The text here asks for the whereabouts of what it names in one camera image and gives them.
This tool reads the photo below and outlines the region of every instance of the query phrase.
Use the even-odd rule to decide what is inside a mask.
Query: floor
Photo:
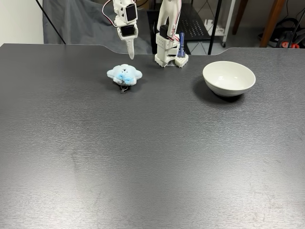
[[[232,47],[259,47],[258,34],[262,33],[261,29],[240,28],[236,35],[229,31],[226,47],[222,47],[222,37],[215,38],[212,55],[217,55]],[[187,46],[192,55],[207,55],[210,42],[188,42]]]
[[[214,19],[218,0],[194,0],[193,7],[204,22],[208,19]],[[226,24],[227,17],[222,17],[222,5],[220,11],[219,25]],[[259,47],[258,34],[262,33],[262,29],[257,28],[239,28],[236,35],[232,35],[232,29],[229,30],[225,48],[222,47],[223,37],[216,37],[214,40],[212,55],[217,55],[232,47]],[[206,55],[209,50],[210,42],[188,42],[187,46],[192,55]]]

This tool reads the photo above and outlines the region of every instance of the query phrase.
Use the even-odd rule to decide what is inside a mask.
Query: plush toy
[[[112,78],[118,85],[132,86],[137,83],[138,79],[142,78],[142,72],[128,64],[122,64],[109,70],[107,76]]]

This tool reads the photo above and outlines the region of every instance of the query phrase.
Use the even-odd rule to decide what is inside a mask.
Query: red object
[[[282,47],[283,47],[283,48],[288,48],[288,44],[289,44],[288,42],[283,42],[283,43],[282,43]],[[292,49],[299,49],[299,48],[300,48],[300,45],[298,45],[298,44],[292,44],[292,45],[291,45],[291,48],[292,48]]]

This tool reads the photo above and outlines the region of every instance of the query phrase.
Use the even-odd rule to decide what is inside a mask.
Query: bowl rim
[[[211,64],[213,64],[213,63],[217,63],[217,62],[229,62],[229,63],[233,63],[233,64],[237,64],[237,65],[243,66],[244,68],[246,68],[247,70],[249,70],[250,73],[253,75],[253,77],[254,77],[254,82],[253,82],[253,84],[251,84],[250,86],[248,86],[248,87],[246,87],[246,88],[240,89],[240,90],[232,90],[232,89],[228,89],[228,88],[224,88],[224,87],[219,87],[219,86],[216,86],[215,84],[211,83],[211,82],[208,81],[208,80],[206,79],[206,77],[204,76],[204,70],[206,69],[207,66],[209,66],[209,65],[211,65]],[[217,88],[220,88],[220,89],[224,89],[224,90],[228,90],[228,91],[243,91],[243,90],[247,90],[247,89],[251,88],[251,87],[255,84],[255,82],[256,82],[256,76],[255,76],[255,74],[254,74],[248,67],[246,67],[246,66],[244,66],[244,65],[242,65],[242,64],[240,64],[240,63],[236,63],[236,62],[232,62],[232,61],[215,61],[215,62],[209,63],[208,65],[206,65],[206,66],[204,67],[204,69],[203,69],[203,71],[202,71],[202,74],[203,74],[204,80],[206,80],[209,84],[213,85],[214,87],[217,87]]]

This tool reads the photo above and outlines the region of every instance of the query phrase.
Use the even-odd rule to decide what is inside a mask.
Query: gray curtain
[[[118,53],[127,53],[117,29],[102,14],[103,5],[90,0],[44,0],[43,8],[67,44],[99,44]],[[104,13],[114,20],[113,3]],[[134,40],[135,54],[152,53],[147,13],[138,10],[138,38]],[[45,44],[60,44],[61,40],[43,16]]]

